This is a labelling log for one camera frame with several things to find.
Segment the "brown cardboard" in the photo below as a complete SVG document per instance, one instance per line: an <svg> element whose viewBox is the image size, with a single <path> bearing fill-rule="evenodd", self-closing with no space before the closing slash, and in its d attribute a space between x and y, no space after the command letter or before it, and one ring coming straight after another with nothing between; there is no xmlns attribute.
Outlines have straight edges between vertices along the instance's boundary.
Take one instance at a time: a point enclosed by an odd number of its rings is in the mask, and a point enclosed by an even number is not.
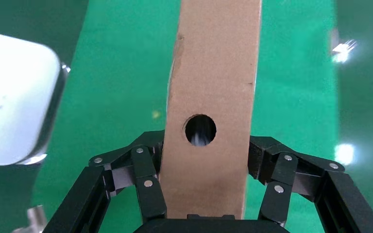
<svg viewBox="0 0 373 233"><path fill-rule="evenodd" d="M260 10L260 0L182 0L160 173L168 217L243 217ZM185 135L197 114L217 127L204 147Z"/></svg>

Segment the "screw head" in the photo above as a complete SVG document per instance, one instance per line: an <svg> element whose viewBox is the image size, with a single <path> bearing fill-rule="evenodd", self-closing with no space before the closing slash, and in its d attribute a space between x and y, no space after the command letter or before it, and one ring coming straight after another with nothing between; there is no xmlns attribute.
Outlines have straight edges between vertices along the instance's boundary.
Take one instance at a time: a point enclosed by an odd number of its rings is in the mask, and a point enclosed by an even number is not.
<svg viewBox="0 0 373 233"><path fill-rule="evenodd" d="M291 161L291 160L292 160L292 157L289 156L289 155L285 155L285 156L284 156L284 159L286 159L286 160L288 160L288 161Z"/></svg>
<svg viewBox="0 0 373 233"><path fill-rule="evenodd" d="M102 158L95 158L94 159L94 163L96 163L96 164L98 164L98 163L100 163L100 162L102 162Z"/></svg>
<svg viewBox="0 0 373 233"><path fill-rule="evenodd" d="M334 163L330 163L329 166L332 167L333 169L338 169L338 165Z"/></svg>
<svg viewBox="0 0 373 233"><path fill-rule="evenodd" d="M274 187L274 189L275 189L275 191L276 191L277 193L283 193L283 192L284 192L284 188L281 187L280 185L276 185L276 186Z"/></svg>
<svg viewBox="0 0 373 233"><path fill-rule="evenodd" d="M150 180L147 180L147 181L144 182L145 187L151 187L152 185L153 185L153 183Z"/></svg>

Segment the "green table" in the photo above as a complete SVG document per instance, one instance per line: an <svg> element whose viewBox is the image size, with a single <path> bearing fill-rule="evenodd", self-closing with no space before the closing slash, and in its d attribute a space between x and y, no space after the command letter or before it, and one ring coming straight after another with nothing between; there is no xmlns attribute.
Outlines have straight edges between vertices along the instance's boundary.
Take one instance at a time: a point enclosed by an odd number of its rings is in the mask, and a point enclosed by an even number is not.
<svg viewBox="0 0 373 233"><path fill-rule="evenodd" d="M51 217L94 155L165 126L167 82L180 1L91 0L33 204ZM331 1L264 1L253 135L333 159L337 80L329 56ZM265 187L248 179L246 218ZM113 198L100 232L141 224L135 189ZM322 232L312 203L294 194L287 229Z"/></svg>

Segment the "white object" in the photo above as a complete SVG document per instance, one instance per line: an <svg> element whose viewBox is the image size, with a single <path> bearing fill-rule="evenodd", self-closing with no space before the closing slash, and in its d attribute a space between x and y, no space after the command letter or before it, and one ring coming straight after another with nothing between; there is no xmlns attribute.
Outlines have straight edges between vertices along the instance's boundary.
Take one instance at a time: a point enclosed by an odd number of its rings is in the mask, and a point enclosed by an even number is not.
<svg viewBox="0 0 373 233"><path fill-rule="evenodd" d="M60 71L48 47L0 35L0 165L44 154Z"/></svg>

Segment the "circular hole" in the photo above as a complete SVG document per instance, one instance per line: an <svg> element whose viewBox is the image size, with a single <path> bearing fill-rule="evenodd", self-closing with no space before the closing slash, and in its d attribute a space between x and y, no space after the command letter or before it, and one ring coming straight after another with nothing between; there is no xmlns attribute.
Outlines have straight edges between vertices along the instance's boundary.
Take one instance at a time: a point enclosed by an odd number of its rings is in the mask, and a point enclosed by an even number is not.
<svg viewBox="0 0 373 233"><path fill-rule="evenodd" d="M196 115L185 126L186 138L197 147L203 147L211 143L216 132L215 122L207 115Z"/></svg>

